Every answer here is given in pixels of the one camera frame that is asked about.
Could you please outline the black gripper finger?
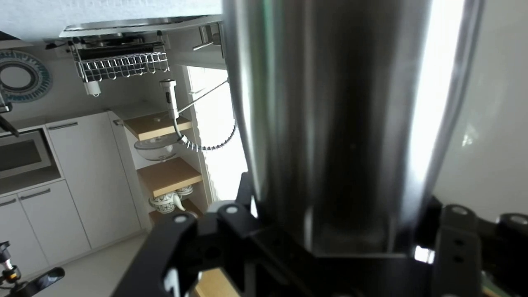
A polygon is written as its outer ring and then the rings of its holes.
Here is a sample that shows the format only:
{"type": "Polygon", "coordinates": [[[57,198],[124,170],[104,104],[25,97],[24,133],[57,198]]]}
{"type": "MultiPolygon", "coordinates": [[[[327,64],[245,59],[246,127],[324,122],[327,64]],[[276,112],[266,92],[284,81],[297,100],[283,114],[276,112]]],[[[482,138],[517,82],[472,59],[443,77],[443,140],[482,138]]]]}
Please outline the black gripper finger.
{"type": "Polygon", "coordinates": [[[238,214],[246,213],[246,214],[253,216],[255,219],[260,218],[258,203],[255,198],[253,180],[248,171],[245,171],[240,180],[240,188],[238,188],[238,194],[236,194],[236,208],[238,208],[238,214]]]}

